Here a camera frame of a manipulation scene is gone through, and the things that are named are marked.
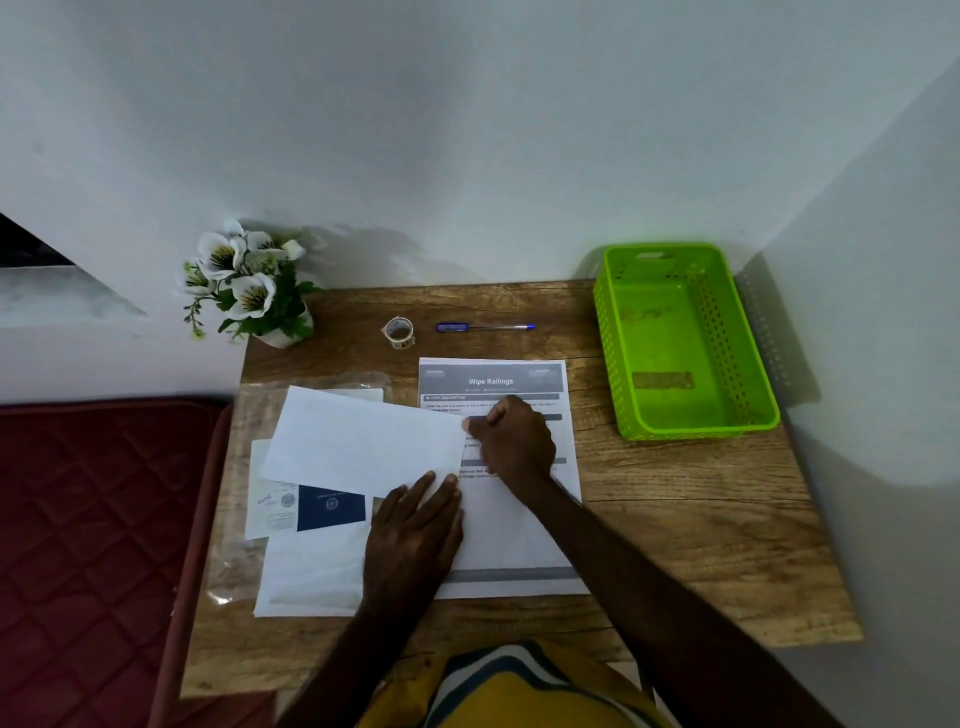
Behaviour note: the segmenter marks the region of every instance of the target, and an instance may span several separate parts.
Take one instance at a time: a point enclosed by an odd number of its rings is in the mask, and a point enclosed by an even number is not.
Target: wooden desk
[[[591,510],[769,647],[862,639],[782,427],[732,440],[620,438],[589,282],[335,291],[310,309],[316,337],[286,352],[251,341],[243,382],[379,371],[393,380],[394,401],[416,406],[421,356],[566,359]],[[380,333],[396,315],[413,321],[416,346],[396,351]],[[438,321],[533,321],[537,330],[437,334]],[[244,406],[238,398],[214,542],[246,508],[250,443],[236,433],[256,414]],[[251,601],[218,607],[202,595],[181,694],[295,688],[346,622],[254,619]],[[531,635],[605,662],[630,659],[591,596],[450,600],[430,609],[397,671],[437,651]]]

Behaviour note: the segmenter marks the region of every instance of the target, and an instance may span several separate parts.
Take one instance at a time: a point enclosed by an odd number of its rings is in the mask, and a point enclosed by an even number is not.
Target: navy blue card
[[[355,493],[328,491],[326,488],[300,486],[300,504],[297,507],[297,530],[309,531],[341,523],[356,523],[367,519],[364,497]]]

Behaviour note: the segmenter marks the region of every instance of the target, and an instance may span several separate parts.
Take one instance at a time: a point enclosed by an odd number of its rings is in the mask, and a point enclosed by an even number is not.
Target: tape roll
[[[406,349],[417,343],[417,339],[414,338],[414,325],[410,319],[403,316],[392,318],[381,331],[394,349]]]

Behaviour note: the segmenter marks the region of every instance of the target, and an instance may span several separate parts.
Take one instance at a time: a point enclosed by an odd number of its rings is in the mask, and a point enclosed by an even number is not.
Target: yellow shirt
[[[541,640],[439,661],[387,685],[358,728],[669,728],[652,700],[616,670]]]

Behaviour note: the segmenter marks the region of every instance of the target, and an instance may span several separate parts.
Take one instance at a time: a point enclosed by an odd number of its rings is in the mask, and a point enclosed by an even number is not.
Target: clear plastic sleeve
[[[267,539],[247,541],[244,538],[250,443],[273,437],[291,385],[310,389],[382,389],[383,400],[393,401],[390,378],[381,372],[349,372],[240,385],[207,552],[204,589],[215,604],[256,598]]]

